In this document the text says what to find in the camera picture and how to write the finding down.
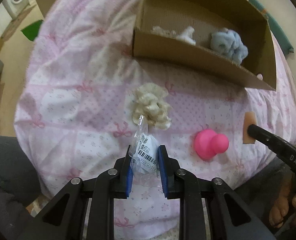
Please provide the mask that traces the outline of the pink patterned bed quilt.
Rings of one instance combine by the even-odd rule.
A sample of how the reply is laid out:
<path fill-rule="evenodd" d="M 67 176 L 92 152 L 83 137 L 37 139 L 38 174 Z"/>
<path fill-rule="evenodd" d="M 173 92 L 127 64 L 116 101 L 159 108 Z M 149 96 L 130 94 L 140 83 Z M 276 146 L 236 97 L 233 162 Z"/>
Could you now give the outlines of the pink patterned bed quilt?
<path fill-rule="evenodd" d="M 149 132 L 196 176 L 236 188 L 274 158 L 242 142 L 244 114 L 296 143 L 296 87 L 275 45 L 277 90 L 242 88 L 193 70 L 131 57 L 139 0 L 57 0 L 41 25 L 16 107 L 20 146 L 51 198 L 74 177 L 97 177 L 126 154 L 141 85 L 166 94 L 168 124 Z"/>

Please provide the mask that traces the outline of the light blue fluffy scrunchie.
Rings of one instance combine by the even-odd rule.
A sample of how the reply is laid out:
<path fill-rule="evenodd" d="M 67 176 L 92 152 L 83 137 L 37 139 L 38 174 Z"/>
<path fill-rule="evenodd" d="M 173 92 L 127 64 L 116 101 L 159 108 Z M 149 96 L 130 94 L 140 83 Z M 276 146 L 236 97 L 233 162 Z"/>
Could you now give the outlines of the light blue fluffy scrunchie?
<path fill-rule="evenodd" d="M 240 35 L 231 29 L 212 33 L 210 48 L 239 66 L 248 56 L 247 46 L 243 44 Z"/>

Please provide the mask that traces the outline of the pink rubber duck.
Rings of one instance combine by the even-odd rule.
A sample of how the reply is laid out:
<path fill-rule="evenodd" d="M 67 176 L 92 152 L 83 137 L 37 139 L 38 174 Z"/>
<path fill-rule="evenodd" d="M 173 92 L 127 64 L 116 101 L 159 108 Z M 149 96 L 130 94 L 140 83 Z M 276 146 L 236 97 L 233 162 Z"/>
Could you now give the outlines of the pink rubber duck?
<path fill-rule="evenodd" d="M 201 159 L 211 160 L 217 154 L 228 150 L 229 140 L 224 134 L 216 133 L 212 129 L 205 129 L 196 135 L 193 148 Z"/>

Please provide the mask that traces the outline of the person's bare foot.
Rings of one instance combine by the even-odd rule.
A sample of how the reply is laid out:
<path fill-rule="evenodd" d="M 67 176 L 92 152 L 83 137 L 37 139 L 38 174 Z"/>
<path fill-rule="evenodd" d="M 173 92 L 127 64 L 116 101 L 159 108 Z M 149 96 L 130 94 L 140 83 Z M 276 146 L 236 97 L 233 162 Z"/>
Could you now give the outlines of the person's bare foot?
<path fill-rule="evenodd" d="M 269 223 L 273 228 L 280 228 L 284 224 L 284 218 L 289 213 L 291 206 L 295 209 L 295 216 L 290 225 L 296 226 L 296 194 L 292 189 L 292 175 L 284 178 L 278 198 L 271 207 Z"/>

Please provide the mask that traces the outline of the green dustpan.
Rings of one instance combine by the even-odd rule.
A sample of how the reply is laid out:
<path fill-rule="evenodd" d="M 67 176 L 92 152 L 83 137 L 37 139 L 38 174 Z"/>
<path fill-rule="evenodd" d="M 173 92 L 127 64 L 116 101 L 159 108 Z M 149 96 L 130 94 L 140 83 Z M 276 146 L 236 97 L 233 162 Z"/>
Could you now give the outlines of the green dustpan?
<path fill-rule="evenodd" d="M 28 40 L 33 42 L 37 38 L 40 27 L 43 22 L 44 22 L 43 20 L 38 20 L 36 22 L 33 22 L 32 24 L 21 29 L 21 32 Z"/>

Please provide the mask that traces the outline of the white washing machine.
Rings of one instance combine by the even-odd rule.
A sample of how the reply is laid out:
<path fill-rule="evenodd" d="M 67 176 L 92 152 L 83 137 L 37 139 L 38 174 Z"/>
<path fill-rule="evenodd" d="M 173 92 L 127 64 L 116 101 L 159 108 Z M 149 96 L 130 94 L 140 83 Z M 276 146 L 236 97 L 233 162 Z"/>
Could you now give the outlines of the white washing machine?
<path fill-rule="evenodd" d="M 30 5 L 29 0 L 3 0 L 2 4 L 12 20 L 15 20 Z"/>

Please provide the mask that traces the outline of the white fluffy scrunchie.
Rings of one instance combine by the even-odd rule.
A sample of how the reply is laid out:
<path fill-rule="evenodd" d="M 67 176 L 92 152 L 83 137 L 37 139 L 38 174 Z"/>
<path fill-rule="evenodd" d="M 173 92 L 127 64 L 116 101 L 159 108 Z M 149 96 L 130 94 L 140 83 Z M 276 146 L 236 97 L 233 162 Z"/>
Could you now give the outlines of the white fluffy scrunchie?
<path fill-rule="evenodd" d="M 167 37 L 167 38 L 173 38 L 175 40 L 182 41 L 182 42 L 185 42 L 185 43 L 195 46 L 196 41 L 193 39 L 194 32 L 195 32 L 195 29 L 192 26 L 188 26 L 183 31 L 181 31 L 179 34 L 177 34 L 177 32 L 175 30 L 162 29 L 160 26 L 154 26 L 151 29 L 151 33 L 154 35 L 159 35 L 159 36 Z"/>

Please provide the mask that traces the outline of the teal pillow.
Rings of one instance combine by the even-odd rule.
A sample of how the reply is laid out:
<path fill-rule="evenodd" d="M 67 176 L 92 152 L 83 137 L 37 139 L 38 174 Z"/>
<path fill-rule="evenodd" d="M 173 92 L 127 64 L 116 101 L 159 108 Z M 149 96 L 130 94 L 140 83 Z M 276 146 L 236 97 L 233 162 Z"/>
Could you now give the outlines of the teal pillow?
<path fill-rule="evenodd" d="M 248 0 L 256 9 L 258 9 L 269 23 L 269 27 L 278 41 L 282 52 L 285 56 L 293 54 L 295 52 L 294 47 L 290 43 L 288 37 L 284 33 L 283 29 L 277 23 L 277 21 L 272 17 L 272 15 L 266 10 L 266 8 L 258 0 Z"/>

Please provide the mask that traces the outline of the open brown cardboard box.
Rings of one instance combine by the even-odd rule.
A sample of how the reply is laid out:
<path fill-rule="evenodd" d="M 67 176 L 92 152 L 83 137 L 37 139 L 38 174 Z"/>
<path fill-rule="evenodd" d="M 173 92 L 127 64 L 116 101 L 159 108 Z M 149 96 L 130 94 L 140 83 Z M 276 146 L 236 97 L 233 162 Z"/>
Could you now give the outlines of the open brown cardboard box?
<path fill-rule="evenodd" d="M 196 45 L 151 33 L 154 26 L 195 29 Z M 248 48 L 237 65 L 210 48 L 212 33 L 236 31 Z M 133 31 L 133 55 L 202 70 L 247 88 L 275 90 L 276 58 L 268 21 L 248 0 L 141 0 Z"/>

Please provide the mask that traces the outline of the clear plastic bag with barcode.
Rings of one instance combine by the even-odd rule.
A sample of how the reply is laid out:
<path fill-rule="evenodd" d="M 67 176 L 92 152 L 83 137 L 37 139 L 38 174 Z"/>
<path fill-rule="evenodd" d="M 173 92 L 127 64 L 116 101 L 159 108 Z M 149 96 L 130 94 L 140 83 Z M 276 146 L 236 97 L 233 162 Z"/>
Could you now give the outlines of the clear plastic bag with barcode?
<path fill-rule="evenodd" d="M 129 150 L 130 166 L 139 185 L 160 187 L 158 147 L 159 142 L 148 133 L 147 120 L 141 115 Z"/>

